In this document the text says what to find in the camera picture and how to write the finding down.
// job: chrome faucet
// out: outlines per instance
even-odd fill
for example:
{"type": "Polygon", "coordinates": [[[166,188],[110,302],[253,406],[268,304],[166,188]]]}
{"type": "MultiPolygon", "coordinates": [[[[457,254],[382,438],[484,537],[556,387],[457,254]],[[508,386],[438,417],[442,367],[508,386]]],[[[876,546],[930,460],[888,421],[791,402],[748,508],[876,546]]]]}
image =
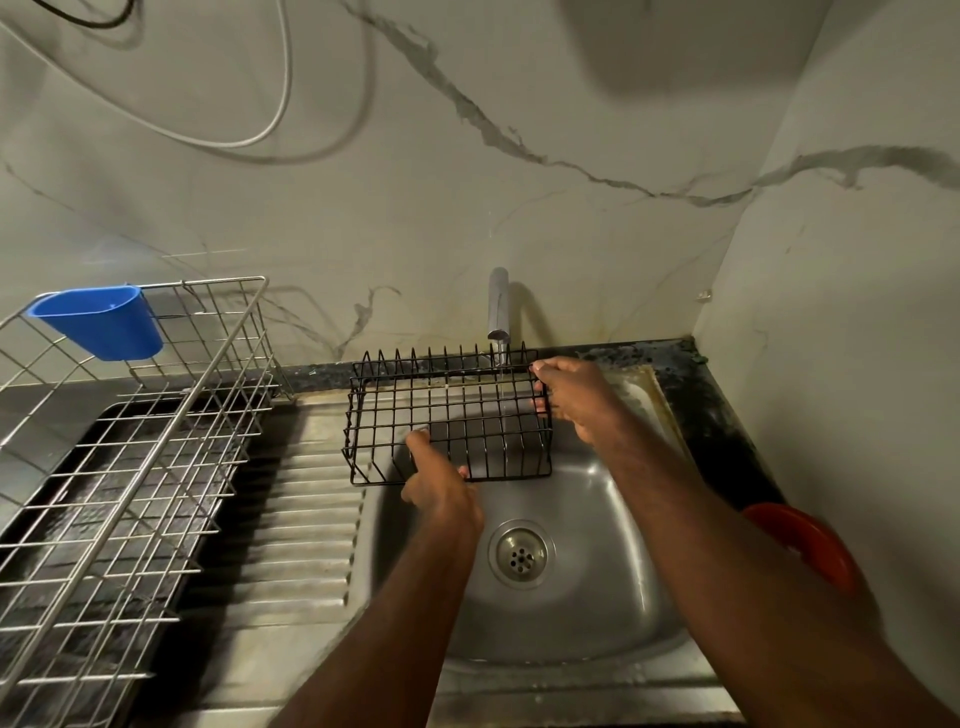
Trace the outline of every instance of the chrome faucet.
{"type": "Polygon", "coordinates": [[[490,295],[487,308],[487,338],[494,342],[496,366],[510,363],[510,275],[506,268],[490,273],[490,295]]]}

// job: forearm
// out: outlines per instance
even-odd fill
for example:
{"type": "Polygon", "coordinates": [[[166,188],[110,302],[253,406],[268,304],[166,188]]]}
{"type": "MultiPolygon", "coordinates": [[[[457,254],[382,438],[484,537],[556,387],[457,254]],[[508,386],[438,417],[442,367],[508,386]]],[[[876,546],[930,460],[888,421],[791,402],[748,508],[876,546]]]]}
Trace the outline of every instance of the forearm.
{"type": "Polygon", "coordinates": [[[453,519],[426,520],[363,617],[271,728],[424,725],[478,535],[453,519]]]}
{"type": "Polygon", "coordinates": [[[954,725],[852,605],[735,513],[649,427],[596,430],[661,578],[756,725],[954,725]]]}

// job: dish rack frame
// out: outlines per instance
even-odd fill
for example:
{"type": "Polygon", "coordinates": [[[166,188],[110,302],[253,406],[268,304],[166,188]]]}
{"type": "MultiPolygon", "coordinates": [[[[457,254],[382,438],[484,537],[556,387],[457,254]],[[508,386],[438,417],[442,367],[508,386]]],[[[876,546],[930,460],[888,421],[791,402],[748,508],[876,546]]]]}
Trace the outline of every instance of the dish rack frame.
{"type": "Polygon", "coordinates": [[[350,378],[343,447],[350,482],[405,483],[417,471],[404,444],[414,428],[427,429],[435,448],[465,466],[468,482],[549,476],[550,401],[530,371],[538,358],[522,343],[426,356],[367,352],[350,378]]]}
{"type": "Polygon", "coordinates": [[[0,493],[16,509],[0,537],[0,723],[108,726],[150,676],[246,444],[271,399],[293,395],[261,310],[268,284],[140,286],[164,347],[138,362],[96,360],[26,316],[34,302],[0,322],[0,413],[13,423],[0,468],[36,482],[27,497],[0,493]],[[79,444],[30,447],[104,388],[115,393],[79,444]],[[12,419],[9,400],[26,401],[12,419]]]}

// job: red plastic container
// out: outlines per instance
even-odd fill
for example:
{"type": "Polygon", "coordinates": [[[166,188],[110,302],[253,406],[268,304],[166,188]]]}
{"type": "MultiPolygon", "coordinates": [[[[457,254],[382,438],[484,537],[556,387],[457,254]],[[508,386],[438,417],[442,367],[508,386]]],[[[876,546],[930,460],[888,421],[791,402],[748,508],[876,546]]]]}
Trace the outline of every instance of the red plastic container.
{"type": "Polygon", "coordinates": [[[847,547],[827,526],[780,503],[758,503],[743,515],[847,596],[860,592],[860,569],[847,547]]]}

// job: hand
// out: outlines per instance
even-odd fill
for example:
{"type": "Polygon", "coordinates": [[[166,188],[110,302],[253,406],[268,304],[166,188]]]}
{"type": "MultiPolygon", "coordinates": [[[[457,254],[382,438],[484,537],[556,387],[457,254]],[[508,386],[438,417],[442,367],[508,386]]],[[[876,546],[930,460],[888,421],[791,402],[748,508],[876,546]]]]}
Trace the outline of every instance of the hand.
{"type": "MultiPolygon", "coordinates": [[[[591,361],[554,356],[538,359],[530,369],[540,380],[534,389],[542,392],[544,384],[549,388],[553,415],[572,422],[585,443],[593,445],[598,428],[626,412],[626,405],[591,361]]],[[[534,401],[538,412],[545,411],[542,398],[534,401]]]]}
{"type": "Polygon", "coordinates": [[[483,510],[476,486],[464,482],[466,467],[459,470],[430,447],[430,434],[414,430],[406,439],[407,448],[417,464],[417,472],[407,480],[400,497],[413,503],[425,518],[440,518],[483,530],[483,510]]]}

